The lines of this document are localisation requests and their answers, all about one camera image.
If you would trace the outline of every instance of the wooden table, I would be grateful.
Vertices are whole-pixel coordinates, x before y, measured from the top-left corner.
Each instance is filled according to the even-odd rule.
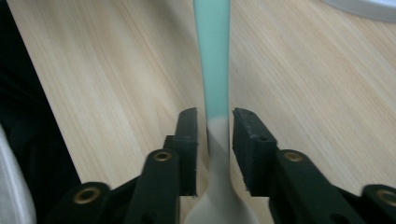
[[[198,107],[198,187],[207,185],[202,79],[191,1],[9,0],[82,181],[116,187]],[[231,106],[256,112],[281,148],[335,185],[396,186],[396,24],[319,0],[232,1]],[[262,223],[265,199],[250,199]],[[197,202],[182,199],[182,219]]]

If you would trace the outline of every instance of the white object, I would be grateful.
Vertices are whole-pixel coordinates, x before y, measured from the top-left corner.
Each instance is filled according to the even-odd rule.
[[[396,0],[323,0],[347,12],[379,21],[396,22]]]
[[[0,125],[0,224],[35,224],[35,206]]]

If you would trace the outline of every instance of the mint green object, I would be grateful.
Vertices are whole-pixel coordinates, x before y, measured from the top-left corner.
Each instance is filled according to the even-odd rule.
[[[206,119],[228,116],[230,1],[194,0]]]

